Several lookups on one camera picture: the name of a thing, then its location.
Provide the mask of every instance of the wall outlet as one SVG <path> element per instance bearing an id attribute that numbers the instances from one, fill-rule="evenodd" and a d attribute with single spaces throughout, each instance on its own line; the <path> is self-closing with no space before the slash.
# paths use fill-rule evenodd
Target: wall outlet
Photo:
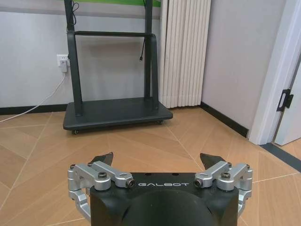
<path id="1" fill-rule="evenodd" d="M 68 54 L 58 54 L 56 55 L 56 62 L 57 62 L 57 66 L 60 67 L 60 60 L 67 60 L 68 64 L 67 66 L 70 67 L 70 61 L 68 59 Z"/>

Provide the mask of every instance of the white vertical blinds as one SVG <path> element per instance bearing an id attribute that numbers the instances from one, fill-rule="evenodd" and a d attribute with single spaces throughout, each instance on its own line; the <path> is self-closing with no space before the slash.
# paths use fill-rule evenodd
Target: white vertical blinds
<path id="1" fill-rule="evenodd" d="M 162 0 L 159 99 L 166 107 L 199 105 L 211 0 Z"/>

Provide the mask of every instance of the door frame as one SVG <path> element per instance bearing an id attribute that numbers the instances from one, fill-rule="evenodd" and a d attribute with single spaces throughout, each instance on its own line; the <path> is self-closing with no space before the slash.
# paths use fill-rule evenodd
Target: door frame
<path id="1" fill-rule="evenodd" d="M 301 51 L 301 0 L 287 0 L 262 87 L 249 141 L 273 141 L 281 112 L 277 106 L 283 89 L 290 88 Z"/>

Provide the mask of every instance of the floor tile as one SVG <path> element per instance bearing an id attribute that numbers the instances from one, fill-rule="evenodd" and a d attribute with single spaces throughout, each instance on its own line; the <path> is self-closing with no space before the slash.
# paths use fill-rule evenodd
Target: floor tile
<path id="1" fill-rule="evenodd" d="M 73 163 L 87 163 L 110 151 L 112 165 L 127 172 L 200 172 L 200 152 L 220 155 L 234 165 L 248 163 L 257 182 L 238 225 L 298 225 L 301 174 L 286 176 L 297 171 L 199 107 L 172 111 L 174 118 L 163 125 L 120 126 L 76 136 L 63 129 L 64 112 L 0 124 L 0 205 L 9 193 L 6 185 L 14 183 L 24 157 L 32 152 L 0 210 L 0 225 L 88 226 L 68 197 L 66 171 Z M 300 143 L 287 148 L 301 153 Z"/>
<path id="2" fill-rule="evenodd" d="M 233 133 L 223 126 L 216 126 L 201 149 L 202 153 L 221 156 L 227 159 L 230 153 L 230 146 Z"/>
<path id="3" fill-rule="evenodd" d="M 265 150 L 259 151 L 258 164 L 258 180 L 276 178 L 298 172 Z"/>
<path id="4" fill-rule="evenodd" d="M 296 184 L 296 188 L 298 191 L 298 197 L 299 197 L 299 201 L 300 201 L 300 205 L 301 205 L 301 174 L 296 174 L 293 176 L 295 184 Z"/>
<path id="5" fill-rule="evenodd" d="M 91 224 L 86 219 L 75 220 L 60 224 L 59 226 L 90 226 Z"/>
<path id="6" fill-rule="evenodd" d="M 79 149 L 88 149 L 104 152 L 109 152 L 109 146 L 106 135 L 102 136 L 78 136 L 76 139 L 65 139 L 59 145 L 50 148 L 33 151 L 32 157 L 26 163 L 16 186 L 24 181 L 34 177 L 35 175 L 43 172 L 45 169 L 52 167 L 57 162 L 73 154 Z"/>
<path id="7" fill-rule="evenodd" d="M 16 127 L 16 129 L 35 138 L 39 138 L 44 127 L 45 126 L 26 126 L 26 127 Z"/>
<path id="8" fill-rule="evenodd" d="M 288 152 L 289 154 L 295 156 L 296 158 L 301 160 L 301 138 L 294 140 L 286 145 L 279 146 L 282 150 Z"/>
<path id="9" fill-rule="evenodd" d="M 231 162 L 233 166 L 238 163 L 249 164 L 253 169 L 253 181 L 257 181 L 260 150 L 261 148 L 259 146 L 252 144 L 240 135 L 236 135 L 233 136 L 230 152 L 225 160 Z"/>
<path id="10" fill-rule="evenodd" d="M 237 226 L 248 226 L 248 225 L 246 225 L 245 222 L 241 218 L 239 218 Z"/>
<path id="11" fill-rule="evenodd" d="M 245 209 L 241 214 L 241 218 L 247 223 L 248 226 L 259 225 L 258 193 L 258 183 L 253 183 L 252 197 L 246 201 Z"/>
<path id="12" fill-rule="evenodd" d="M 49 124 L 63 123 L 64 118 L 65 118 L 65 112 L 52 112 L 48 123 Z"/>
<path id="13" fill-rule="evenodd" d="M 169 172 L 196 172 L 199 170 L 192 159 L 163 151 L 140 142 L 128 140 L 116 134 L 109 134 L 109 145 L 113 152 L 126 153 L 144 163 Z"/>
<path id="14" fill-rule="evenodd" d="M 180 142 L 190 155 L 196 158 L 206 143 L 216 134 L 216 127 L 217 123 L 215 120 L 205 117 L 205 113 L 200 113 L 186 133 L 182 135 Z"/>
<path id="15" fill-rule="evenodd" d="M 114 135 L 125 138 L 129 142 L 139 143 L 191 159 L 182 145 L 164 125 L 156 126 L 154 128 L 146 127 L 146 129 L 126 130 L 123 132 L 116 132 Z"/>
<path id="16" fill-rule="evenodd" d="M 201 114 L 199 107 L 183 108 L 171 110 L 174 114 L 173 119 L 164 121 L 164 124 L 181 139 L 187 130 L 193 125 L 194 120 Z"/>
<path id="17" fill-rule="evenodd" d="M 0 146 L 0 182 L 11 188 L 26 159 Z"/>
<path id="18" fill-rule="evenodd" d="M 296 226 L 301 205 L 293 176 L 258 182 L 260 226 Z"/>
<path id="19" fill-rule="evenodd" d="M 0 225 L 7 223 L 14 216 L 43 198 L 61 183 L 67 181 L 67 169 L 73 163 L 89 162 L 96 155 L 104 154 L 95 149 L 79 149 L 42 173 L 35 175 L 24 183 L 12 189 L 8 200 L 0 210 Z M 61 193 L 62 197 L 68 196 L 67 188 Z"/>
<path id="20" fill-rule="evenodd" d="M 32 134 L 36 135 L 37 130 L 40 130 L 41 127 L 38 126 L 37 128 L 26 128 L 29 132 L 21 131 L 20 128 L 0 129 L 0 145 L 24 158 L 27 158 L 37 142 L 37 138 Z"/>
<path id="21" fill-rule="evenodd" d="M 12 120 L 8 120 L 3 123 L 0 123 L 0 128 L 45 125 L 50 115 L 51 113 L 25 114 L 20 117 L 16 117 Z M 12 116 L 13 115 L 0 115 L 0 121 L 10 118 Z"/>
<path id="22" fill-rule="evenodd" d="M 67 181 L 54 187 L 50 192 L 39 197 L 32 205 L 16 215 L 6 226 L 50 225 L 59 223 L 70 213 L 75 203 L 65 194 Z"/>
<path id="23" fill-rule="evenodd" d="M 2 206 L 8 193 L 9 193 L 9 188 L 5 186 L 3 183 L 0 183 L 0 206 Z"/>

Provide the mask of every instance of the bolt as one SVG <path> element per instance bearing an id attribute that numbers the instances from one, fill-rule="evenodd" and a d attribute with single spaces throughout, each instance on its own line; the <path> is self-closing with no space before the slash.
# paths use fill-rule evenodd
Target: bolt
<path id="1" fill-rule="evenodd" d="M 222 173 L 221 177 L 222 178 L 230 178 L 230 173 Z"/>
<path id="2" fill-rule="evenodd" d="M 194 186 L 195 187 L 202 187 L 203 186 L 203 181 L 201 181 L 201 180 L 195 180 L 194 181 Z"/>
<path id="3" fill-rule="evenodd" d="M 135 181 L 133 179 L 127 181 L 127 187 L 132 188 L 135 185 Z"/>
<path id="4" fill-rule="evenodd" d="M 98 178 L 101 179 L 101 178 L 106 178 L 107 177 L 107 173 L 106 172 L 100 172 L 98 174 Z"/>

